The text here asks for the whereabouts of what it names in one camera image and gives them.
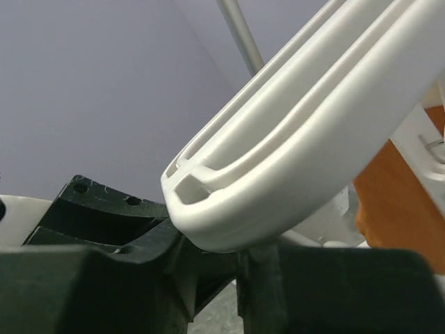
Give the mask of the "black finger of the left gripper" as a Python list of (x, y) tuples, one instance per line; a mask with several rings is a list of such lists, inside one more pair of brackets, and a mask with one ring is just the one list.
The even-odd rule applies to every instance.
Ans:
[(41, 232), (76, 244), (123, 246), (168, 218), (165, 205), (75, 175), (51, 203), (25, 245), (38, 245)]

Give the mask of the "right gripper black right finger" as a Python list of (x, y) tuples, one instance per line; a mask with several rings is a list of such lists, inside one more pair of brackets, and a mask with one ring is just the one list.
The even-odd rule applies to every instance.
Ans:
[(444, 299), (411, 251), (272, 245), (241, 253), (246, 333), (443, 333)]

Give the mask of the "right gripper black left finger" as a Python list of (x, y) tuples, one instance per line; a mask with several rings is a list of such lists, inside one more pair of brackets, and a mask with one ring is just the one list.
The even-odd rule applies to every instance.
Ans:
[(124, 246), (39, 229), (1, 251), (2, 333), (185, 333), (236, 256), (199, 250), (163, 222)]

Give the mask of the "white clip drying hanger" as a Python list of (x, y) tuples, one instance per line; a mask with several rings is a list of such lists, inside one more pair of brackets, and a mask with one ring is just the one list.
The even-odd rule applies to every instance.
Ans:
[(443, 1), (329, 1), (172, 160), (173, 225), (218, 253), (311, 216), (393, 141), (438, 209)]

